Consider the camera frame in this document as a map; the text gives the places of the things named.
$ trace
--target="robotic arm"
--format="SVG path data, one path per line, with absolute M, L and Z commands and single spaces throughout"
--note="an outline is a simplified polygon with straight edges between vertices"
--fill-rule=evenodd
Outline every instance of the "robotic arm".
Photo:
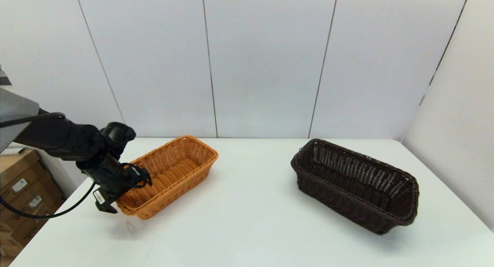
M 11 100 L 19 98 L 25 101 L 25 98 L 3 89 L 0 89 L 0 95 L 2 107 L 5 96 Z M 0 114 L 0 135 L 7 128 L 25 126 L 24 123 L 30 122 L 26 128 L 20 128 L 20 133 L 13 141 L 43 149 L 62 160 L 75 161 L 77 167 L 100 186 L 93 192 L 97 199 L 96 207 L 100 211 L 116 213 L 111 204 L 120 196 L 131 188 L 152 184 L 146 169 L 118 161 L 127 143 L 135 138 L 131 127 L 111 122 L 106 128 L 98 130 L 93 125 L 76 124 L 66 119 L 64 114 L 48 113 L 41 108 L 37 115 L 24 118 L 13 118 L 12 112 L 16 110 L 4 110 L 2 108 Z

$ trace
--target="basket rim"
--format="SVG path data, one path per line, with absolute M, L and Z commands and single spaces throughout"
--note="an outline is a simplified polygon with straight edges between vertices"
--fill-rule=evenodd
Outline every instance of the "basket rim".
M 335 149 L 346 151 L 347 153 L 351 154 L 352 156 L 363 159 L 372 165 L 378 166 L 379 168 L 385 167 L 387 169 L 395 171 L 398 174 L 410 179 L 411 184 L 412 184 L 412 190 L 413 190 L 412 191 L 413 203 L 411 204 L 410 210 L 406 214 L 406 216 L 400 217 L 400 216 L 394 215 L 394 214 L 390 213 L 389 211 L 386 211 L 386 210 L 360 198 L 359 196 L 354 195 L 353 193 L 350 193 L 350 192 L 348 192 L 348 191 L 346 191 L 346 190 L 344 190 L 338 186 L 335 186 L 334 184 L 328 183 L 327 181 L 315 176 L 314 174 L 311 174 L 310 172 L 307 172 L 302 167 L 300 167 L 300 165 L 298 165 L 298 159 L 301 158 L 301 155 L 304 152 L 308 151 L 309 147 L 312 146 L 315 142 L 322 142 L 323 144 L 330 145 L 331 147 L 334 147 Z M 295 156 L 291 160 L 291 166 L 293 167 L 293 169 L 295 170 L 297 175 L 302 174 L 304 176 L 309 177 L 310 179 L 313 179 L 313 180 L 316 180 L 320 183 L 323 183 L 324 186 L 332 188 L 337 194 L 346 196 L 347 198 L 354 200 L 358 204 L 365 206 L 369 211 L 372 211 L 373 213 L 378 214 L 383 218 L 386 218 L 390 221 L 393 221 L 394 223 L 397 223 L 399 225 L 409 225 L 413 222 L 413 220 L 416 216 L 417 209 L 418 209 L 418 196 L 420 193 L 418 191 L 418 183 L 417 183 L 417 180 L 415 179 L 415 177 L 413 177 L 408 172 L 405 172 L 401 169 L 398 169 L 397 167 L 393 167 L 391 165 L 388 165 L 387 163 L 379 161 L 375 158 L 372 158 L 372 157 L 367 156 L 367 155 L 362 154 L 362 153 L 358 153 L 358 152 L 350 150 L 350 149 L 346 149 L 342 146 L 333 144 L 333 143 L 328 142 L 328 141 L 323 140 L 323 139 L 311 139 L 309 142 L 307 142 L 307 144 L 305 144 L 305 146 L 303 146 L 300 149 L 300 151 L 298 151 L 297 154 L 295 154 Z
M 191 136 L 191 135 L 183 135 L 183 136 L 180 136 L 180 137 L 177 137 L 177 138 L 171 140 L 170 142 L 167 142 L 166 144 L 164 144 L 164 145 L 162 145 L 160 147 L 157 147 L 156 149 L 153 149 L 152 151 L 150 151 L 150 152 L 148 152 L 148 153 L 146 153 L 146 154 L 138 157 L 137 159 L 132 160 L 129 163 L 133 164 L 134 162 L 136 162 L 138 160 L 141 160 L 141 159 L 146 158 L 148 156 L 152 156 L 155 153 L 161 151 L 162 149 L 166 149 L 168 146 L 171 146 L 171 145 L 175 144 L 176 142 L 178 142 L 180 140 L 183 140 L 183 139 L 192 139 L 194 142 L 197 142 L 198 144 L 200 144 L 204 148 L 208 149 L 209 151 L 211 151 L 213 153 L 212 158 L 210 158 L 208 161 L 206 161 L 202 165 L 196 167 L 194 170 L 192 170 L 191 172 L 189 172 L 186 176 L 180 178 L 178 181 L 175 181 L 173 184 L 171 184 L 170 186 L 168 186 L 165 190 L 157 193 L 155 196 L 153 196 L 152 198 L 150 198 L 149 200 L 147 200 L 146 202 L 144 202 L 143 204 L 141 204 L 141 205 L 139 205 L 137 207 L 131 207 L 128 204 L 124 203 L 122 200 L 118 199 L 117 200 L 117 205 L 119 207 L 125 208 L 128 211 L 126 213 L 127 215 L 131 215 L 131 216 L 132 215 L 136 215 L 140 211 L 145 210 L 146 207 L 150 206 L 159 197 L 161 197 L 162 195 L 164 195 L 165 193 L 167 193 L 168 191 L 170 191 L 171 188 L 174 188 L 175 186 L 177 186 L 178 184 L 182 183 L 183 181 L 185 181 L 186 179 L 188 179 L 192 175 L 194 175 L 194 174 L 196 174 L 198 172 L 201 172 L 203 169 L 205 169 L 207 167 L 211 167 L 211 165 L 218 159 L 218 156 L 219 155 L 218 155 L 218 152 L 215 151 L 215 149 L 212 149 L 210 146 L 208 146 L 207 144 L 205 144 L 204 142 L 200 141 L 198 138 L 196 138 L 194 136 Z

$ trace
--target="brown wicker basket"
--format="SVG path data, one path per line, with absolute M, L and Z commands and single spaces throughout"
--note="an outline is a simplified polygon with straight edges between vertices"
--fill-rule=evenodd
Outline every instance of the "brown wicker basket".
M 127 215 L 148 219 L 201 183 L 218 153 L 192 136 L 178 137 L 130 162 L 145 167 L 153 186 L 133 188 L 117 200 Z
M 377 234 L 410 225 L 417 215 L 415 178 L 369 156 L 313 139 L 291 166 L 302 192 Z

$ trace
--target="cardboard box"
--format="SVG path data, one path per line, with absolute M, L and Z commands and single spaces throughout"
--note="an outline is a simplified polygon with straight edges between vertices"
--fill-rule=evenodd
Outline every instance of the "cardboard box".
M 62 193 L 51 180 L 36 181 L 25 193 L 16 198 L 10 205 L 22 212 L 36 215 L 41 210 L 47 210 L 54 204 L 63 203 Z M 0 211 L 0 232 L 13 232 L 30 218 L 21 217 L 5 207 Z
M 23 195 L 34 182 L 38 180 L 46 181 L 47 179 L 51 179 L 50 172 L 44 169 L 39 162 L 35 162 L 14 177 L 9 183 L 2 184 L 0 194 L 10 204 L 18 196 Z
M 6 258 L 15 258 L 23 250 L 24 247 L 15 246 L 0 246 L 0 254 Z
M 0 245 L 24 247 L 48 220 L 28 219 L 13 232 L 0 232 Z
M 0 156 L 0 185 L 8 184 L 38 160 L 32 149 L 24 149 L 19 155 Z

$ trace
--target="orange wicker basket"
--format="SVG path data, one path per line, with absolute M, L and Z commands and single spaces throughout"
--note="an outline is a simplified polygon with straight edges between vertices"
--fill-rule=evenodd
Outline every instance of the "orange wicker basket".
M 149 171 L 153 186 L 129 190 L 117 205 L 124 214 L 149 219 L 201 183 L 217 158 L 218 153 L 199 139 L 178 137 L 131 162 Z

